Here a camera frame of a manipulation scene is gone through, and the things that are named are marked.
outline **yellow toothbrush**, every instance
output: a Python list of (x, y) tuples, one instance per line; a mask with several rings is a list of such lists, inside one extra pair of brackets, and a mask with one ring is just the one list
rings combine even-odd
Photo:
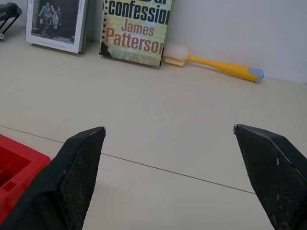
[(255, 83), (260, 83), (264, 79), (264, 73), (263, 70), (261, 69), (255, 69), (243, 65), (211, 61), (194, 57), (189, 54), (189, 49), (187, 47), (180, 46), (174, 43), (165, 44), (163, 56), (164, 56), (163, 61), (165, 63), (177, 66), (184, 66), (186, 62), (194, 61), (222, 70), (238, 78), (245, 79), (248, 81), (253, 81)]

